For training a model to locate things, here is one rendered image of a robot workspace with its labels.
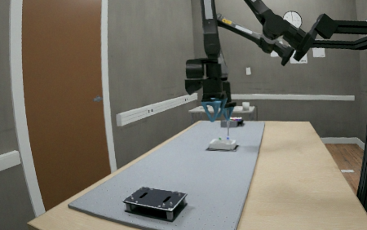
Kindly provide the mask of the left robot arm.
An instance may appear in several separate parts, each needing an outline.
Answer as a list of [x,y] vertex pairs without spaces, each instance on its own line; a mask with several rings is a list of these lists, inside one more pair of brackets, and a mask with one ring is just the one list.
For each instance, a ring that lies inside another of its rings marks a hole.
[[[212,79],[193,79],[203,78],[203,76],[205,76],[205,71],[206,77],[208,78],[214,78],[214,80],[216,80],[217,77],[222,77],[222,67],[218,60],[220,56],[220,44],[215,2],[214,0],[200,1],[204,50],[208,58],[186,61],[187,79],[185,79],[185,90],[189,95],[194,94],[201,88],[203,93],[213,93]],[[303,49],[307,40],[311,37],[309,32],[304,32],[281,16],[275,15],[262,0],[244,1],[255,14],[259,23],[263,26],[263,34],[266,38],[272,41],[283,36],[282,38],[297,52]]]

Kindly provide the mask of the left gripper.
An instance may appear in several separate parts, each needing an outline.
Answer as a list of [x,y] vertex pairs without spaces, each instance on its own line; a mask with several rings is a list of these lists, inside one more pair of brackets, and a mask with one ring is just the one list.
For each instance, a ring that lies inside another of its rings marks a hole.
[[[210,122],[214,122],[216,117],[221,117],[223,108],[228,100],[226,91],[223,91],[223,85],[222,85],[222,78],[217,77],[216,80],[214,78],[207,78],[212,79],[212,87],[213,87],[213,93],[203,93],[201,105],[206,111],[206,114],[208,118],[210,119]],[[212,97],[212,98],[210,98]],[[219,107],[221,105],[221,102],[223,102],[221,109],[219,111]],[[208,106],[212,106],[214,110],[214,116],[213,118],[210,115],[210,112],[207,108]],[[215,107],[216,106],[216,107]],[[219,111],[219,113],[218,113]],[[217,115],[218,114],[218,115]]]

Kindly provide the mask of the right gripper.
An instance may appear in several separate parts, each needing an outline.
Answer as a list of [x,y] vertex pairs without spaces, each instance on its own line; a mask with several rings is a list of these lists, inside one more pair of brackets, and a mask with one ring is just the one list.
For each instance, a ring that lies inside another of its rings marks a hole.
[[[237,102],[232,103],[233,101],[232,101],[231,91],[230,92],[227,92],[227,93],[230,93],[229,94],[229,102],[230,103],[226,103],[225,104],[225,106],[223,108],[223,111],[222,111],[222,114],[224,115],[225,119],[227,121],[229,121],[230,120],[230,117],[232,115],[233,109],[237,106]],[[227,115],[227,110],[229,110],[229,117]]]

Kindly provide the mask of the white grid rack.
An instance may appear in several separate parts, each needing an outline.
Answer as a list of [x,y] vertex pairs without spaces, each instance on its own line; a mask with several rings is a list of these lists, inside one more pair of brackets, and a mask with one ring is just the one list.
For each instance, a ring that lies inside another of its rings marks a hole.
[[[231,141],[231,140],[226,140],[226,139],[222,139],[223,142],[226,142],[226,143],[220,143],[220,142],[216,142],[216,140],[219,140],[219,139],[214,139],[210,142],[210,149],[229,149],[232,148],[235,148],[236,147],[236,141]],[[212,143],[215,143],[215,144],[212,144]]]

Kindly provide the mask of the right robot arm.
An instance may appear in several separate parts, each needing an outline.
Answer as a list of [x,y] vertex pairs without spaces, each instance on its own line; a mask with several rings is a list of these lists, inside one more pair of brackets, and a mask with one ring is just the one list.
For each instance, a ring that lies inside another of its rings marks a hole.
[[[286,52],[290,48],[290,46],[280,43],[280,41],[278,41],[277,39],[271,41],[271,39],[266,38],[263,34],[256,33],[248,28],[245,28],[237,23],[234,23],[224,18],[222,14],[218,13],[216,15],[217,15],[217,23],[219,27],[228,29],[234,33],[241,35],[244,38],[251,40],[252,42],[256,43],[260,48],[262,48],[263,52],[267,54],[270,54],[273,51],[275,51],[283,59]],[[220,49],[221,49],[221,46],[220,46]],[[222,83],[223,83],[223,91],[226,91],[227,93],[231,91],[231,87],[230,87],[230,82],[228,82],[228,67],[226,66],[226,63],[224,61],[222,49],[221,49],[221,54],[218,60],[219,60],[219,64],[221,64],[221,67],[222,67],[222,77],[221,78],[222,78]],[[230,103],[229,93],[227,93],[227,97],[228,97],[228,100],[226,103]]]

